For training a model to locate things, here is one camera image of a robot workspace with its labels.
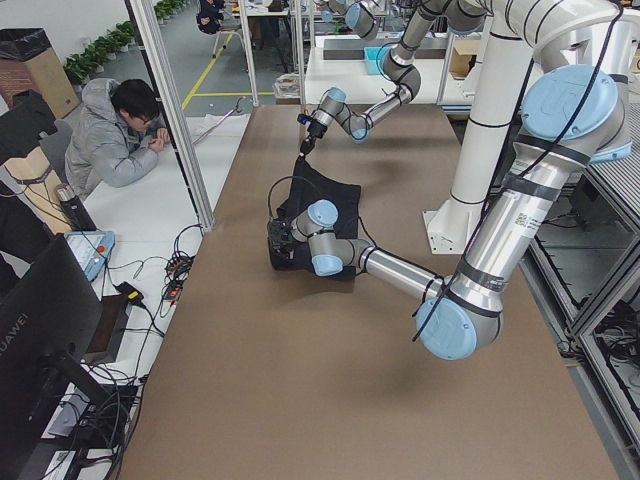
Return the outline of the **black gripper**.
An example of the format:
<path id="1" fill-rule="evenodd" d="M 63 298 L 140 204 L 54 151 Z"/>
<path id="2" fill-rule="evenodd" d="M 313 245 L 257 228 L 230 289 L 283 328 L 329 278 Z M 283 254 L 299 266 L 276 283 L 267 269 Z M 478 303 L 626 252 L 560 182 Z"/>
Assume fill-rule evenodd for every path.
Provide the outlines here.
<path id="1" fill-rule="evenodd" d="M 296 240 L 291 226 L 281 219 L 271 219 L 267 224 L 267 241 L 271 260 L 292 260 Z"/>
<path id="2" fill-rule="evenodd" d="M 315 117 L 303 113 L 297 115 L 297 121 L 307 127 L 307 136 L 300 145 L 299 153 L 300 156 L 306 156 L 313 151 L 316 140 L 323 138 L 328 127 Z"/>

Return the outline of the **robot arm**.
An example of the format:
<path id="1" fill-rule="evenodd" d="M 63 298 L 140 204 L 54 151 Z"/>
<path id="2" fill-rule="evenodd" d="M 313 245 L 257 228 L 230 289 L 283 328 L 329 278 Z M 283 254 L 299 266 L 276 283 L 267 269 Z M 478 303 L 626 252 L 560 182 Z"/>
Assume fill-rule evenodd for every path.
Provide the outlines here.
<path id="1" fill-rule="evenodd" d="M 432 248 L 460 259 L 440 276 L 358 237 L 359 190 L 306 161 L 328 127 L 363 141 L 421 86 L 415 54 L 433 23 L 458 34 L 490 23 L 480 76 L 449 198 L 430 220 Z M 628 72 L 639 14 L 614 1 L 422 1 L 385 54 L 394 90 L 363 113 L 328 90 L 307 129 L 289 197 L 271 210 L 267 238 L 277 270 L 320 277 L 357 270 L 419 298 L 416 339 L 445 360 L 492 343 L 502 293 L 569 177 L 631 152 Z"/>
<path id="2" fill-rule="evenodd" d="M 299 157 L 303 159 L 312 152 L 316 141 L 324 137 L 332 123 L 337 123 L 354 142 L 362 142 L 370 130 L 395 109 L 413 101 L 421 87 L 421 75 L 414 66 L 415 53 L 438 18 L 446 18 L 451 31 L 468 34 L 478 30 L 490 12 L 482 1 L 418 2 L 400 39 L 376 57 L 383 78 L 391 82 L 394 89 L 362 113 L 351 109 L 343 90 L 327 89 L 312 113 L 301 113 L 297 117 L 307 128 Z"/>

